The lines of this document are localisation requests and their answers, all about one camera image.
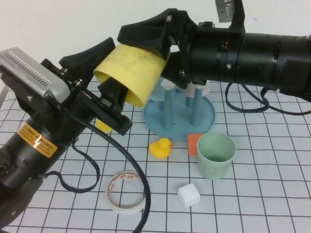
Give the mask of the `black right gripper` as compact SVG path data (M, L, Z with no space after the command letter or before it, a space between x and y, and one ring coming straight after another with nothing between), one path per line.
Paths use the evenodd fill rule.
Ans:
M245 13L241 0L233 0L233 17L228 28L217 28L212 21L194 22L187 11L169 8L150 19L123 25L118 42L147 50L163 60L172 45L185 45L170 57L161 77L178 87L189 83L205 85L207 81L234 81L237 58L245 34Z

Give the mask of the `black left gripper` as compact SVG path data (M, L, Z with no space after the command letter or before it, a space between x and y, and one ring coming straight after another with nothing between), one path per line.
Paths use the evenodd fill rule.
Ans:
M2 81L17 97L29 119L1 148L0 183L21 187L52 174L50 168L97 118L124 135L132 123L122 115L128 88L117 80L106 80L95 96L83 80L113 51L112 37L80 53L65 56L59 64L81 80L73 80L48 60L1 58Z

